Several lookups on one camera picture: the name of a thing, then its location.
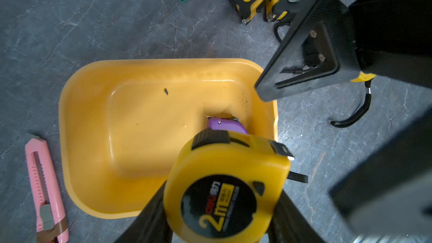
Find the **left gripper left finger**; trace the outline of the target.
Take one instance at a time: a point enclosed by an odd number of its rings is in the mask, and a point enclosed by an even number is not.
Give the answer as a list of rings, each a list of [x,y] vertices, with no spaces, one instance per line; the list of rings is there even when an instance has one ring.
[[[173,231],[167,223],[163,207],[166,182],[147,203],[129,228],[115,243],[171,243]]]

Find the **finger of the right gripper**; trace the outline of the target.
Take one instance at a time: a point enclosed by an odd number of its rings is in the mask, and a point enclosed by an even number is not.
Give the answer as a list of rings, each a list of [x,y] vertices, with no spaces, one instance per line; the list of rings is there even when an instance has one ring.
[[[432,112],[340,180],[330,196],[353,233],[432,235]]]

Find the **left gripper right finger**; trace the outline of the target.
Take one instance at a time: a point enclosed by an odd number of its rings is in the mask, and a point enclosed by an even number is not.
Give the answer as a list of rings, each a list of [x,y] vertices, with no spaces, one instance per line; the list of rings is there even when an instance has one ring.
[[[267,235],[270,243],[324,243],[284,191],[276,204]]]

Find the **yellow plastic storage box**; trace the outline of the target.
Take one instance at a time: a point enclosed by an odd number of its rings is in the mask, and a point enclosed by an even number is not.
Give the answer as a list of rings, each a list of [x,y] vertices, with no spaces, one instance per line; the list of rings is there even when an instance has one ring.
[[[67,193],[102,219],[137,216],[179,151],[209,117],[236,117],[246,130],[276,139],[278,108],[254,85],[263,72],[241,58],[106,60],[66,82],[59,101]]]

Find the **yellow 2m tape measure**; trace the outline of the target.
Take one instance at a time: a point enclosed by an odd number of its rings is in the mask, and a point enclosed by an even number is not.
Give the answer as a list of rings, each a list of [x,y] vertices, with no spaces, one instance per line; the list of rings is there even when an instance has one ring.
[[[187,243],[257,243],[266,233],[294,156],[277,141],[207,128],[182,148],[163,196],[167,223]]]

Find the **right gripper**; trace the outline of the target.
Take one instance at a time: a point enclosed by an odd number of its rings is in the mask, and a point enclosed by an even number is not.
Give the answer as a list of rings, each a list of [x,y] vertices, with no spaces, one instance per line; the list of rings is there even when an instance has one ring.
[[[305,0],[255,90],[278,100],[349,82],[360,66],[431,88],[432,0]]]

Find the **purple tape measure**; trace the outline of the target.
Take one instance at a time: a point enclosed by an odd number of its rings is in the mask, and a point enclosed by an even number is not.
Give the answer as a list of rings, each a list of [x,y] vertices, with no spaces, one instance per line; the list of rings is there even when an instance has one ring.
[[[208,118],[208,127],[214,131],[234,131],[238,133],[248,134],[246,128],[240,123],[239,119],[236,117],[230,118],[220,118],[211,117]]]

